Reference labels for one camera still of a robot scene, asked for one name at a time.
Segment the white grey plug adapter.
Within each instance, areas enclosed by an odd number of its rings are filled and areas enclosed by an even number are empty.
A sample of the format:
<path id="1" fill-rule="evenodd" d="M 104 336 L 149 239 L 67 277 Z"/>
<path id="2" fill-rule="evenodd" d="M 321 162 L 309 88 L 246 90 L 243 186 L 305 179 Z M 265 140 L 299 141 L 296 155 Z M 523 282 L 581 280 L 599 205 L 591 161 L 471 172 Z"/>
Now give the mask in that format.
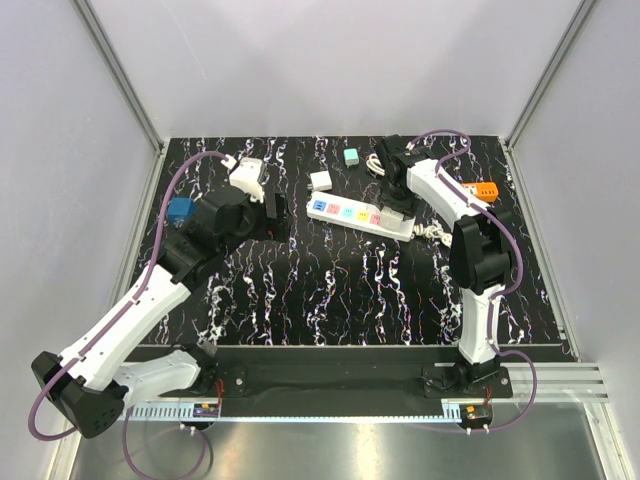
<path id="1" fill-rule="evenodd" d="M 401 229 L 404 215 L 391 208 L 383 207 L 380 211 L 379 226 L 381 228 L 397 232 Z"/>

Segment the white multicolour power strip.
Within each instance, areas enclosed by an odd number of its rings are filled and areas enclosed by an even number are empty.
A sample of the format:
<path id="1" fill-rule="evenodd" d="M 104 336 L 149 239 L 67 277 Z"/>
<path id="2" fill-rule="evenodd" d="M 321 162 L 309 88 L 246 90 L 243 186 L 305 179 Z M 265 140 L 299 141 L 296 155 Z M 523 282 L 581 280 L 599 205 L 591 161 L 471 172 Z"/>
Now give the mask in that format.
<path id="1" fill-rule="evenodd" d="M 390 231 L 379 226 L 381 210 L 370 203 L 326 192 L 313 192 L 306 205 L 307 216 L 311 219 L 396 241 L 410 241 L 414 234 L 415 219 L 404 217 L 401 229 Z"/>

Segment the teal plug adapter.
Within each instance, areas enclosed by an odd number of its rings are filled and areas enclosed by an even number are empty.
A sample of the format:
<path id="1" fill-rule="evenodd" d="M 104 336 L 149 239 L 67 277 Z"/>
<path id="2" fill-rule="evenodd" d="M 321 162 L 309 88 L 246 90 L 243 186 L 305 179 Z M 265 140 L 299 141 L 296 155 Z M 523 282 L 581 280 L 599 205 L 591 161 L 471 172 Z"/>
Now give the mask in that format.
<path id="1" fill-rule="evenodd" d="M 345 149 L 343 151 L 344 163 L 347 167 L 356 166 L 359 164 L 359 154 L 354 148 Z"/>

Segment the white charger adapter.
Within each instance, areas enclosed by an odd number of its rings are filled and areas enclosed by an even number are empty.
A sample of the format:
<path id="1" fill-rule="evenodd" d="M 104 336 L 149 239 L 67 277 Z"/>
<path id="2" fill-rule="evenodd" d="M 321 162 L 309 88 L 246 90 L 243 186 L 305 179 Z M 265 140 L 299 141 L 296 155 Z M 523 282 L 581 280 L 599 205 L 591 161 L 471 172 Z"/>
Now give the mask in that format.
<path id="1" fill-rule="evenodd" d="M 312 192 L 324 192 L 332 189 L 332 180 L 328 171 L 312 172 L 309 179 L 308 188 Z"/>

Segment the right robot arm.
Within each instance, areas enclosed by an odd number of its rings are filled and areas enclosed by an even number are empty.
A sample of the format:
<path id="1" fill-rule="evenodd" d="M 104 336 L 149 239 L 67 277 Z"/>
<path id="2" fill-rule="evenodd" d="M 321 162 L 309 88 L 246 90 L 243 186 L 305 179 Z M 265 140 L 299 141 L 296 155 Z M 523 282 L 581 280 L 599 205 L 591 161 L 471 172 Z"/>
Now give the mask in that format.
<path id="1" fill-rule="evenodd" d="M 439 378 L 424 382 L 439 393 L 476 396 L 499 373 L 499 307 L 521 259 L 504 225 L 508 215 L 453 179 L 424 146 L 392 135 L 379 140 L 374 152 L 384 170 L 380 205 L 412 217 L 423 200 L 451 229 L 449 272 L 462 293 L 459 359 Z"/>

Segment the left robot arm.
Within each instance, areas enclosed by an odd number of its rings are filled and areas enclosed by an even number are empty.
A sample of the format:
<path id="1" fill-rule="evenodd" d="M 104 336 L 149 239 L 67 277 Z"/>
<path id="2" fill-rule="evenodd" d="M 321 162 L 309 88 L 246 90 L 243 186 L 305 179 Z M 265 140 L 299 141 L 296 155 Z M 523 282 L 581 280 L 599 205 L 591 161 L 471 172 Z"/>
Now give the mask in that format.
<path id="1" fill-rule="evenodd" d="M 31 369 L 49 400 L 87 439 L 105 432 L 128 408 L 185 391 L 208 394 L 218 362 L 210 343 L 184 344 L 132 367 L 130 353 L 159 321 L 197 292 L 248 240 L 285 243 L 292 215 L 284 194 L 260 200 L 225 187 L 195 204 L 185 223 L 155 245 L 158 257 L 87 334 L 60 354 L 41 352 Z"/>

